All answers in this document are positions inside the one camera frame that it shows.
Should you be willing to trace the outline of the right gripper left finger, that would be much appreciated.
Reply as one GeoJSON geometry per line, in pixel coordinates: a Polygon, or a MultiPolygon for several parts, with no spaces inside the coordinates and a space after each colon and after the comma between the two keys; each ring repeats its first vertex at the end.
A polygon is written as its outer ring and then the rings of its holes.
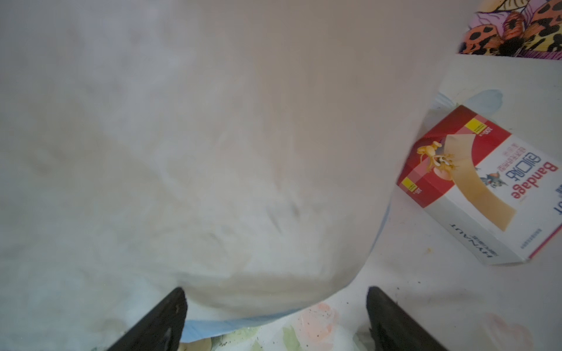
{"type": "Polygon", "coordinates": [[[187,310],[184,290],[175,288],[108,351],[178,350],[187,310]]]}

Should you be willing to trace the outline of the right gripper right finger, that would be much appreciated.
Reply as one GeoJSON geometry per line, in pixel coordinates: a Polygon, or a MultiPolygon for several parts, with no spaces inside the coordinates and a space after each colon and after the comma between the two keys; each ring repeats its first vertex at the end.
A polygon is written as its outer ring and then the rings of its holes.
{"type": "Polygon", "coordinates": [[[366,309],[375,350],[447,351],[379,287],[369,287],[366,309]]]}

